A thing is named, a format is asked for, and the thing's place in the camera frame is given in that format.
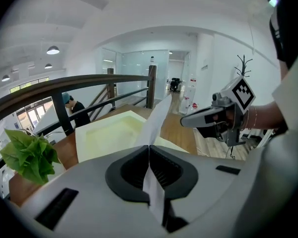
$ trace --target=white paper sheet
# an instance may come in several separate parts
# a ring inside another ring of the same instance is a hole
[[[159,104],[156,105],[149,118],[145,122],[142,131],[138,135],[135,142],[135,147],[143,145],[153,145],[155,139],[157,138],[157,136],[159,136],[158,133],[160,132],[163,121],[168,114],[171,100],[171,95],[168,95]]]
[[[157,136],[159,136],[158,133],[160,133],[163,121],[168,114],[171,100],[172,97],[169,95],[158,105],[156,105],[155,109],[152,111],[151,115],[144,124],[142,131],[137,137],[135,146],[153,145],[155,139]],[[152,212],[158,222],[162,224],[164,210],[164,190],[150,168],[150,163],[145,175],[143,191],[149,195],[149,210]]]

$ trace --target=coat rack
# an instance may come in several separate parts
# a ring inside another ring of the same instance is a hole
[[[246,64],[249,62],[249,61],[252,61],[252,59],[250,59],[250,60],[248,60],[248,61],[246,61],[245,62],[245,55],[243,56],[243,60],[242,60],[242,58],[240,58],[239,57],[239,55],[237,55],[238,56],[238,58],[242,61],[242,71],[240,71],[240,69],[239,68],[236,68],[236,67],[234,67],[235,69],[238,69],[239,70],[239,72],[240,72],[240,74],[237,72],[237,74],[238,75],[242,75],[243,77],[249,77],[249,76],[245,76],[245,74],[246,73],[248,73],[248,72],[251,72],[251,70],[249,70],[249,71],[245,71],[245,69],[246,69]]]

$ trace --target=glass wall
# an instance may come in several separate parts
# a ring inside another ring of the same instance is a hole
[[[102,49],[103,55],[103,74],[107,74],[107,68],[113,68],[116,74],[116,52]]]
[[[119,68],[120,72],[117,74],[123,75],[148,75],[149,66],[157,66],[157,74],[155,79],[155,99],[163,99],[165,95],[165,84],[167,80],[167,66],[169,60],[168,50],[153,50],[125,53],[122,55],[122,66]],[[119,94],[126,94],[132,91],[142,89],[147,86],[146,81],[124,82],[118,83]],[[146,92],[137,94],[138,96],[145,96]]]

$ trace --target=blue cap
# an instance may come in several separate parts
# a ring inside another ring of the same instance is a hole
[[[70,100],[70,95],[68,93],[63,93],[62,97],[63,97],[63,102],[64,102],[64,105],[65,105],[66,102],[68,102]]]

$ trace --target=pendant light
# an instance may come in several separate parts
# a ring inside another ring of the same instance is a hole
[[[46,53],[48,55],[55,55],[55,54],[58,54],[60,52],[59,48],[56,47],[56,46],[51,46],[49,47],[49,49],[46,51]]]
[[[10,79],[9,75],[4,75],[2,77],[2,82],[8,81]]]
[[[48,63],[47,65],[45,65],[44,68],[45,68],[45,69],[50,69],[50,68],[52,68],[52,65],[51,65],[50,63]]]

